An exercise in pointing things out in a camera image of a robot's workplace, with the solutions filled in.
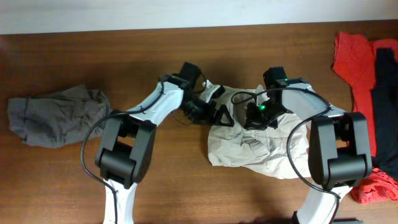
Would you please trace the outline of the beige cargo shorts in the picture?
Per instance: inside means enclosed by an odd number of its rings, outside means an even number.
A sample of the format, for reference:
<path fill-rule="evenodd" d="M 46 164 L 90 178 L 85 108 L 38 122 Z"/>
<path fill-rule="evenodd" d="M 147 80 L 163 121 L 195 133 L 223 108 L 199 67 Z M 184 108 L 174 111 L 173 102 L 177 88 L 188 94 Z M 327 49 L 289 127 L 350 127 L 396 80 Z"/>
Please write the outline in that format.
<path fill-rule="evenodd" d="M 287 138 L 302 120 L 292 113 L 277 118 L 278 128 L 247 130 L 247 104 L 233 105 L 231 98 L 237 88 L 226 87 L 215 101 L 226 105 L 234 119 L 233 127 L 212 126 L 208 135 L 208 159 L 213 166 L 245 167 L 277 179 L 297 178 L 286 153 Z"/>

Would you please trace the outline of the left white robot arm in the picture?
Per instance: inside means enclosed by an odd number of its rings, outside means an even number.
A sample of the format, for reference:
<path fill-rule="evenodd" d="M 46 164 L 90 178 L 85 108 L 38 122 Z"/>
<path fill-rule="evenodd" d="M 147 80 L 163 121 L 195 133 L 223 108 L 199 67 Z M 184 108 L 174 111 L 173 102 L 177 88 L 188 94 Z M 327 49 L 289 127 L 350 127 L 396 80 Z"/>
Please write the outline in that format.
<path fill-rule="evenodd" d="M 95 157 L 99 179 L 106 187 L 105 223 L 133 222 L 136 189 L 149 169 L 157 128 L 171 112 L 180 108 L 200 125 L 234 125 L 226 105 L 215 102 L 224 93 L 224 86 L 207 80 L 204 92 L 197 96 L 188 80 L 166 75 L 140 104 L 114 111 L 105 119 Z"/>

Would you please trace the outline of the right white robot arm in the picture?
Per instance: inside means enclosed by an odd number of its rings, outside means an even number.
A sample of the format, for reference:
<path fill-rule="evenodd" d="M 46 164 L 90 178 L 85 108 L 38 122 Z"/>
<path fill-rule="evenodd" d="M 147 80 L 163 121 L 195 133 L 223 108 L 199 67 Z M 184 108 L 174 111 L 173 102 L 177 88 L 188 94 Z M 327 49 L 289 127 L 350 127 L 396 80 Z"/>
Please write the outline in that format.
<path fill-rule="evenodd" d="M 311 180 L 299 179 L 309 186 L 303 205 L 294 211 L 291 223 L 336 223 L 342 199 L 371 173 L 367 120 L 362 113 L 347 113 L 316 93 L 305 80 L 276 78 L 265 80 L 266 89 L 248 93 L 246 99 L 231 98 L 235 105 L 248 105 L 246 123 L 255 129 L 274 126 L 284 113 L 297 115 L 301 122 L 287 137 L 286 152 L 296 174 L 292 139 L 302 127 L 310 129 L 308 168 Z"/>

